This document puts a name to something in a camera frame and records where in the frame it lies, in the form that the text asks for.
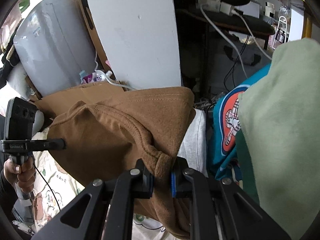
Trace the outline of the person left hand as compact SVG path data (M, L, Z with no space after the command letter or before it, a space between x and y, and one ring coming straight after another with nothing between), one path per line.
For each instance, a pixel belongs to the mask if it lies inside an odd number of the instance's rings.
M35 182L35 168L32 157L29 157L22 165L17 165L10 159L5 161L4 176L12 186L17 184L22 192L30 193Z

